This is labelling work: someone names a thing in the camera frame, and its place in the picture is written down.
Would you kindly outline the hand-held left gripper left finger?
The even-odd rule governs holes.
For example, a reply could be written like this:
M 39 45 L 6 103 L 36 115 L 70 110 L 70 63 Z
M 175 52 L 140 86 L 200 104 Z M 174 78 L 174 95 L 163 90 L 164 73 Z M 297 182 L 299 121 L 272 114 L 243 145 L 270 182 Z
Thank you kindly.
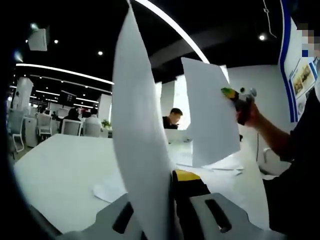
M 96 214 L 95 222 L 82 231 L 70 231 L 58 240 L 146 240 L 134 210 L 124 194 Z

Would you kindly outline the person's right hand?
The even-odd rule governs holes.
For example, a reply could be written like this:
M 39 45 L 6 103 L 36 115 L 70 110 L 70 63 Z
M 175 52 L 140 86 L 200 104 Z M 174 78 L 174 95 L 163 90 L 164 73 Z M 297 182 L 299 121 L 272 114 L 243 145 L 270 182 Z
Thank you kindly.
M 252 102 L 250 104 L 248 119 L 245 122 L 245 125 L 247 127 L 257 129 L 261 125 L 262 121 L 263 115 L 260 113 L 257 105 L 254 102 Z

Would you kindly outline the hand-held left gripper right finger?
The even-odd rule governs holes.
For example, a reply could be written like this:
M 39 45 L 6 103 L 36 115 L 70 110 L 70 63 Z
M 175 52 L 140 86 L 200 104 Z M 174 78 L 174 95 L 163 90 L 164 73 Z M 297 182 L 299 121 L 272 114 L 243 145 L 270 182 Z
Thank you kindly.
M 285 239 L 282 233 L 252 224 L 245 210 L 220 193 L 211 193 L 192 172 L 174 170 L 171 189 L 185 240 Z

